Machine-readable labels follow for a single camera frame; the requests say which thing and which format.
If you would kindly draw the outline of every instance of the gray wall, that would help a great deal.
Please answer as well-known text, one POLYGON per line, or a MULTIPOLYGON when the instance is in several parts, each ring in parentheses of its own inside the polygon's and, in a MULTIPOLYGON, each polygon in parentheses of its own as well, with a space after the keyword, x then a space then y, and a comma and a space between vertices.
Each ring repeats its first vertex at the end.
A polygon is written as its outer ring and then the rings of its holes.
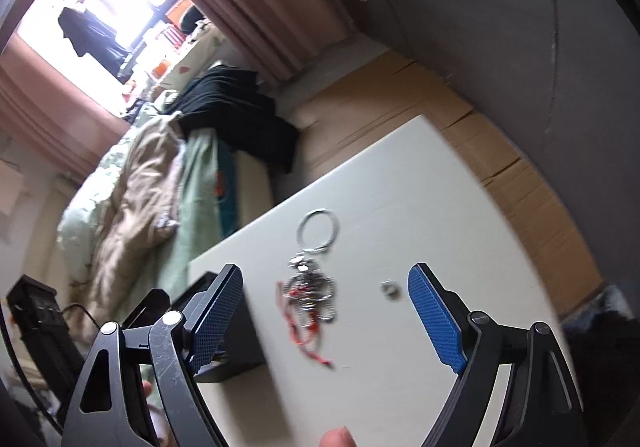
POLYGON ((615 0, 343 0, 526 154, 640 315, 640 37, 615 0))

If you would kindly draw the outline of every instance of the keychain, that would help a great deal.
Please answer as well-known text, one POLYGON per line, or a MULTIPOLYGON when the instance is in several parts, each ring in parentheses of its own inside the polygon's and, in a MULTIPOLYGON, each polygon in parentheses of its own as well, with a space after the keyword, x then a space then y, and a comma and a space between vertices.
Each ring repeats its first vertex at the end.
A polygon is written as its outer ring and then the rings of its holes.
POLYGON ((331 322, 335 317, 333 297, 335 282, 326 277, 313 258, 305 254, 317 254, 328 250, 335 241, 339 229, 338 219, 330 210, 318 208, 309 212, 300 222, 297 231, 298 244, 302 252, 297 253, 289 261, 289 268, 296 270, 288 281, 278 283, 278 305, 289 326, 289 336, 292 342, 309 358, 332 367, 332 363, 307 346, 318 338, 320 322, 331 322), (303 231, 306 222, 317 214, 327 215, 332 222, 332 232, 324 244, 319 247, 305 246, 303 231), (299 327, 306 330, 306 337, 302 338, 299 327))

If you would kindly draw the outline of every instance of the human hand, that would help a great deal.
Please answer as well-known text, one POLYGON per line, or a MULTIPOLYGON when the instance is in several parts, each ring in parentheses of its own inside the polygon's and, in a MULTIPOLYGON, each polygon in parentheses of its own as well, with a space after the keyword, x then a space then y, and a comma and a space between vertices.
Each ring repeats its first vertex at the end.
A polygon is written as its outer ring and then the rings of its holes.
POLYGON ((147 398, 149 395, 151 395, 151 392, 153 391, 153 386, 151 385, 151 382, 147 382, 146 380, 142 381, 142 392, 145 395, 145 398, 147 398))
POLYGON ((320 447, 357 447, 349 429, 340 427, 333 429, 322 436, 320 447))

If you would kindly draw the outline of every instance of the cardboard box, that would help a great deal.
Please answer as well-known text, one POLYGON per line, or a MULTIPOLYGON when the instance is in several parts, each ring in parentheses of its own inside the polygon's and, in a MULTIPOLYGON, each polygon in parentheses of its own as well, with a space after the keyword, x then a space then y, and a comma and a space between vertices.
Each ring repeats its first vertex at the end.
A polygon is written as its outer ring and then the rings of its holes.
POLYGON ((560 316, 602 284, 571 217, 542 177, 482 114, 433 72, 387 52, 298 107, 312 182, 412 118, 442 132, 509 220, 560 316))

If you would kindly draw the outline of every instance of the paper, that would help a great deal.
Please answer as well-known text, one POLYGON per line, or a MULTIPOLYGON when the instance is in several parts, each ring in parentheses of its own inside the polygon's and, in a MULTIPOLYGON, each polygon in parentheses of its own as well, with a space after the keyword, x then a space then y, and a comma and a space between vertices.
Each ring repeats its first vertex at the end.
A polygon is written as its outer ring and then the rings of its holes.
POLYGON ((24 187, 24 176, 0 160, 0 213, 10 216, 24 187))

